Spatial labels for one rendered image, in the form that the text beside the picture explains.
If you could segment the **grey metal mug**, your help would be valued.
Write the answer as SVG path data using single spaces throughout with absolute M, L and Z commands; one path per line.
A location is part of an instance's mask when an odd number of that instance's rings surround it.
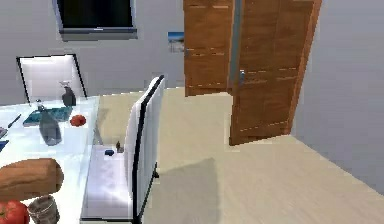
M 35 199 L 27 207 L 35 224 L 58 224 L 60 214 L 53 196 L 45 195 Z

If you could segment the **brown wooden room door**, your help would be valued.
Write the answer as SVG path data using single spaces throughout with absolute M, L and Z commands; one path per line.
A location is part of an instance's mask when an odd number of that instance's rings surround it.
M 185 95 L 226 92 L 234 0 L 184 0 Z
M 241 0 L 230 145 L 291 132 L 321 4 Z

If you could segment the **white glass table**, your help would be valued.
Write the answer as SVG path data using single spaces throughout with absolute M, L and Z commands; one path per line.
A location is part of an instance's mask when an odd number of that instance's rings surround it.
M 57 224 L 80 224 L 98 108 L 97 96 L 78 99 L 71 116 L 83 115 L 86 124 L 73 127 L 69 122 L 60 122 L 62 141 L 50 147 L 43 141 L 37 126 L 23 126 L 23 121 L 37 109 L 35 105 L 0 106 L 0 127 L 6 128 L 21 114 L 21 118 L 8 129 L 5 136 L 8 143 L 0 152 L 0 167 L 19 160 L 51 157 L 63 170 L 62 187 L 53 194 L 60 214 Z

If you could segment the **grey spray bottle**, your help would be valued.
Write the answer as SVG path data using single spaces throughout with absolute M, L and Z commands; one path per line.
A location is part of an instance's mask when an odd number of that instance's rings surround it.
M 60 84 L 63 86 L 65 93 L 62 95 L 62 101 L 66 107 L 73 107 L 76 105 L 76 96 L 69 86 L 68 81 L 60 81 Z

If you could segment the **grey glass bottle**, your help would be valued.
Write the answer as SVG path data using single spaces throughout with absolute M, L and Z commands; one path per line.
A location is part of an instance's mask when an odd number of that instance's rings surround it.
M 39 123 L 40 134 L 47 146 L 55 146 L 62 141 L 58 122 L 49 114 L 40 99 L 36 101 L 37 109 L 41 114 Z

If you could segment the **brown bread loaf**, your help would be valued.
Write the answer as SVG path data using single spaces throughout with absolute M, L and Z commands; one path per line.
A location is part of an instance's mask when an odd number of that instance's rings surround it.
M 23 201 L 55 193 L 64 181 L 53 158 L 26 159 L 0 168 L 0 201 Z

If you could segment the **black knife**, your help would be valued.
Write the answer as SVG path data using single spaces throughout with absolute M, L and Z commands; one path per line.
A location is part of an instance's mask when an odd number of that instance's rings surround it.
M 15 122 L 17 122 L 21 117 L 21 114 L 19 114 L 12 122 L 10 122 L 7 126 L 7 129 L 11 128 Z

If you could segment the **white chair with black frame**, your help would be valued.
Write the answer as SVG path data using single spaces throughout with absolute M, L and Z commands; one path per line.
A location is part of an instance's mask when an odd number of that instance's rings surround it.
M 20 72 L 26 102 L 61 100 L 68 83 L 76 97 L 87 97 L 84 79 L 76 54 L 19 56 Z
M 131 108 L 125 140 L 92 149 L 81 224 L 142 224 L 153 180 L 158 177 L 159 119 L 165 76 L 155 77 Z M 113 150 L 113 156 L 104 155 Z

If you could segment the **blue framed wall picture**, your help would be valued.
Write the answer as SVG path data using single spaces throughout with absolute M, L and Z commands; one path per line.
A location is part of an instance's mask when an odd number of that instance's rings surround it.
M 184 51 L 184 33 L 169 32 L 167 34 L 168 48 L 171 53 L 179 53 Z

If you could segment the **black window with grey frame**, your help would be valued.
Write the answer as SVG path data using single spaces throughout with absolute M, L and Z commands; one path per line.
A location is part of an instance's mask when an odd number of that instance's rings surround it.
M 63 41 L 137 39 L 134 0 L 52 0 Z

